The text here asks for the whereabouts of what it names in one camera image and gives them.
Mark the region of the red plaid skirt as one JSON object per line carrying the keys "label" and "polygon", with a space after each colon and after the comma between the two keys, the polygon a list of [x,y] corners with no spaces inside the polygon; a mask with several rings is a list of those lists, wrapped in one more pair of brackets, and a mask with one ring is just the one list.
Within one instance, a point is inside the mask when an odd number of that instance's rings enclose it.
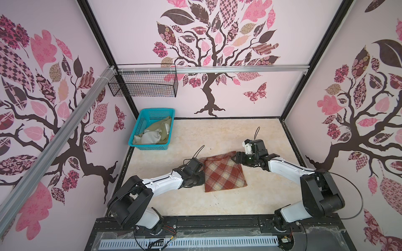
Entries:
{"label": "red plaid skirt", "polygon": [[232,151],[200,159],[204,165],[206,193],[247,187],[242,165],[233,160],[235,156],[236,151]]}

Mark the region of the olive and white skirt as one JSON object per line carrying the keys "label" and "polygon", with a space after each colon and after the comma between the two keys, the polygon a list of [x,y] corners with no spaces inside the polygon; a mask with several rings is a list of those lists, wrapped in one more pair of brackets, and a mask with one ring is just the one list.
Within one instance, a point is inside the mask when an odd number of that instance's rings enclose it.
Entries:
{"label": "olive and white skirt", "polygon": [[166,144],[170,136],[172,118],[170,116],[145,128],[143,133],[135,135],[135,145]]}

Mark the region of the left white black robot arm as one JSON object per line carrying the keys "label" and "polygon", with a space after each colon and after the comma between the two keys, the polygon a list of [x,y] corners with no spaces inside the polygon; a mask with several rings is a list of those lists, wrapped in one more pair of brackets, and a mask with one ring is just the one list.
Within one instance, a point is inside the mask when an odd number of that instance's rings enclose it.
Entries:
{"label": "left white black robot arm", "polygon": [[168,191],[192,188],[205,184],[204,168],[192,170],[181,166],[171,172],[150,179],[130,177],[107,204],[106,216],[112,217],[123,230],[143,227],[151,234],[159,234],[164,218],[149,208],[152,198]]}

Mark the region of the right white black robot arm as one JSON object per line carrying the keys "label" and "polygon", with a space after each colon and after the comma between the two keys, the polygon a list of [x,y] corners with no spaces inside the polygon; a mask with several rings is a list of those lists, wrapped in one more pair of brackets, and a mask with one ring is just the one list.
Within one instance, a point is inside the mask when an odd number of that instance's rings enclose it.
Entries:
{"label": "right white black robot arm", "polygon": [[274,213],[272,224],[279,232],[285,232],[290,223],[330,216],[345,206],[344,198],[328,172],[292,164],[277,154],[257,156],[237,152],[232,159],[237,164],[278,174],[300,186],[302,200],[277,209]]}

